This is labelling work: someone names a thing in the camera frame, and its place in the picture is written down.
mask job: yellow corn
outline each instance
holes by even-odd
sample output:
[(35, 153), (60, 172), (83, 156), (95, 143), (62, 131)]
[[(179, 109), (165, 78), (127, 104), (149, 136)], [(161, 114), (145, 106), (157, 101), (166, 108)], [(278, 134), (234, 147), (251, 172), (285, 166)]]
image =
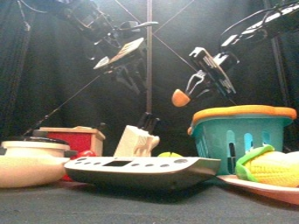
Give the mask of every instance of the yellow corn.
[(245, 166), (259, 183), (274, 186), (299, 186), (299, 151), (289, 154), (279, 151), (266, 152), (249, 160)]

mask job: black backdrop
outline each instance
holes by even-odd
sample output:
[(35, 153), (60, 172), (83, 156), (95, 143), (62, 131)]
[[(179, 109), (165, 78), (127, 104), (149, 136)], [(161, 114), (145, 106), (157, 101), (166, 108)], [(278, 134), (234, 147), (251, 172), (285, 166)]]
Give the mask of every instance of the black backdrop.
[[(40, 10), (47, 10), (38, 2), (28, 1)], [(117, 23), (137, 18), (141, 22), (146, 21), (146, 0), (96, 2)], [(154, 155), (162, 151), (197, 155), (194, 140), (187, 135), (193, 114), (202, 109), (233, 106), (219, 94), (201, 99), (187, 108), (177, 108), (171, 98), (177, 88), (186, 89), (194, 74), (183, 59), (190, 62), (189, 55), (195, 46), (205, 47), (215, 55), (222, 32), (242, 18), (263, 10), (265, 2), (269, 1), (154, 0), (154, 21), (159, 22), (154, 35), (159, 39), (154, 37), (151, 110), (162, 119), (155, 129), (162, 142)], [(31, 26), (31, 30), (26, 31), (18, 2), (7, 0), (0, 4), (2, 137), (7, 137), (23, 134), (98, 77), (100, 71), (92, 69), (96, 61), (88, 59), (82, 36), (70, 23), (50, 13), (38, 13), (23, 7), (24, 19)], [(146, 37), (146, 30), (142, 30), (141, 36)], [(270, 40), (251, 52), (245, 52), (241, 63), (229, 71), (238, 91), (234, 96), (238, 105), (266, 104), (299, 109), (295, 85), (299, 79), (298, 33), (283, 35), (278, 41), (283, 50), (279, 53), (283, 78), (277, 70), (277, 53)], [(105, 155), (110, 156), (125, 127), (137, 125), (145, 112), (146, 93), (137, 94), (103, 74), (42, 126), (95, 127), (106, 123)], [(298, 125), (287, 132), (286, 141), (291, 145), (297, 143), (297, 129)]]

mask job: corn toy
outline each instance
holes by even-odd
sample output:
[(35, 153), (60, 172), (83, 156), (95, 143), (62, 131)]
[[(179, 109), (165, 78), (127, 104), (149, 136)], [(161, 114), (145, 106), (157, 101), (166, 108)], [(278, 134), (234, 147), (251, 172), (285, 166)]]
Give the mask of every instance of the corn toy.
[(255, 148), (237, 162), (239, 179), (274, 186), (299, 186), (299, 151), (285, 154), (271, 145)]

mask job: black table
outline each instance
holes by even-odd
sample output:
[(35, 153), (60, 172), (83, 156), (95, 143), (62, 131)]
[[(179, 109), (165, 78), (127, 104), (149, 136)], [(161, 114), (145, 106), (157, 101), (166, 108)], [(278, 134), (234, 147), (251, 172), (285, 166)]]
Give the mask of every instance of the black table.
[(0, 223), (299, 223), (299, 206), (217, 178), (173, 193), (59, 181), (2, 189)]

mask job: electronic scale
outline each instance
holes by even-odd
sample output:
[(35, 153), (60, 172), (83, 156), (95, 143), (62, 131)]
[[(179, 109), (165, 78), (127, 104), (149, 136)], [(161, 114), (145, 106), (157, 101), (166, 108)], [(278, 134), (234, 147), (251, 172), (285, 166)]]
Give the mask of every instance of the electronic scale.
[(71, 179), (96, 186), (182, 190), (211, 179), (221, 160), (203, 157), (80, 157), (64, 165)]

